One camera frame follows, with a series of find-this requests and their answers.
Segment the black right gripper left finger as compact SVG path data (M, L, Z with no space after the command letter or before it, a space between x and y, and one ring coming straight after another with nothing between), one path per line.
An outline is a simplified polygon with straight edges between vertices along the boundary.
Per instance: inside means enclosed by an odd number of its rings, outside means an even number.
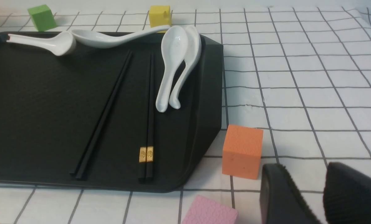
M259 202L263 224L321 223L284 165L263 165Z

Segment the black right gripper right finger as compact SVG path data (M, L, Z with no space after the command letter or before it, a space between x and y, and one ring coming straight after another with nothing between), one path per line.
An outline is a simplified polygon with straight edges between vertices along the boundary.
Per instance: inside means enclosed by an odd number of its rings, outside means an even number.
M329 224L371 224L371 178L346 164L330 162L323 207Z

